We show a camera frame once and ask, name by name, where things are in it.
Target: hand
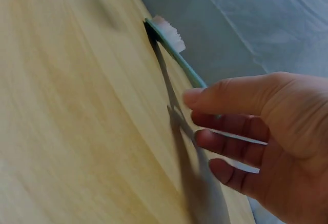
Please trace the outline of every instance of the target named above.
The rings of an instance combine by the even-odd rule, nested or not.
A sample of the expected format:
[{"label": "hand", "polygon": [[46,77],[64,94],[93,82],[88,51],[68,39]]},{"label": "hand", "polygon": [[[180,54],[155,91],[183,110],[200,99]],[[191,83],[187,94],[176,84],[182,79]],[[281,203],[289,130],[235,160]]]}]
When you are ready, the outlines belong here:
[{"label": "hand", "polygon": [[200,147],[260,169],[210,161],[222,184],[287,223],[328,223],[328,79],[274,73],[225,79],[185,92],[193,122],[264,142],[197,131]]}]

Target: toothbrush bristles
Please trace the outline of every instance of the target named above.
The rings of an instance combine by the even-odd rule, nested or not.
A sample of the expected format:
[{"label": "toothbrush bristles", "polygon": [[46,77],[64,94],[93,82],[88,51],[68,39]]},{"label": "toothbrush bristles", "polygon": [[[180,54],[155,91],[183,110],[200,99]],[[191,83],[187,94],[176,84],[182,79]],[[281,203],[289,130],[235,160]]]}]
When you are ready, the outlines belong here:
[{"label": "toothbrush bristles", "polygon": [[163,17],[157,15],[152,19],[152,22],[156,24],[161,33],[172,44],[173,48],[177,52],[180,53],[186,49],[186,45],[178,33],[178,30],[172,27],[172,25],[168,23]]}]

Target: finger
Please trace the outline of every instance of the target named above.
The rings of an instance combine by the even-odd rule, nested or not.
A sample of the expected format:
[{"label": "finger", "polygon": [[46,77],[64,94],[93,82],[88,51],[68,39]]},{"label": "finger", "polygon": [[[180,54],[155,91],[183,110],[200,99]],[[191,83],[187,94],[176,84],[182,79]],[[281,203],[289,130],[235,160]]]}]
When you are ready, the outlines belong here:
[{"label": "finger", "polygon": [[224,79],[208,88],[195,88],[183,95],[184,103],[192,110],[205,114],[252,114],[261,111],[270,98],[290,79],[291,74]]},{"label": "finger", "polygon": [[232,114],[217,118],[215,115],[193,111],[191,118],[193,123],[200,127],[232,133],[265,143],[271,136],[268,126],[258,116]]},{"label": "finger", "polygon": [[234,168],[222,159],[212,159],[209,165],[214,176],[223,185],[248,197],[255,197],[255,183],[258,174]]},{"label": "finger", "polygon": [[229,138],[210,130],[195,133],[197,145],[211,152],[260,168],[265,145]]}]

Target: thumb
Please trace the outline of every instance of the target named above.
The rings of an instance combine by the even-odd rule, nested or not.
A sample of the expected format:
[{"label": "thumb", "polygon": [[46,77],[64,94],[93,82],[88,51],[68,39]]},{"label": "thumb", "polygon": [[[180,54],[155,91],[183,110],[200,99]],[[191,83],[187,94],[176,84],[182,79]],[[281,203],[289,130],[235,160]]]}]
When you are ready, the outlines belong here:
[{"label": "thumb", "polygon": [[221,80],[208,88],[194,88],[183,94],[188,108],[204,114],[250,114],[260,116],[266,103],[291,74],[238,77]]}]

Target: wood grain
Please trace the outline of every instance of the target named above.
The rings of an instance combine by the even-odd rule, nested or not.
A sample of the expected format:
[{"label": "wood grain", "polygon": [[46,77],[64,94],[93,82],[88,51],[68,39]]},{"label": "wood grain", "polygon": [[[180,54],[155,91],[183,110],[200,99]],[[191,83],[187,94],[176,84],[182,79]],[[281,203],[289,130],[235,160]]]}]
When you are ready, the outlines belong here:
[{"label": "wood grain", "polygon": [[161,71],[140,0],[0,10],[0,223],[222,223],[224,200],[231,223],[254,223],[244,196],[199,170],[189,82],[164,51]]}]

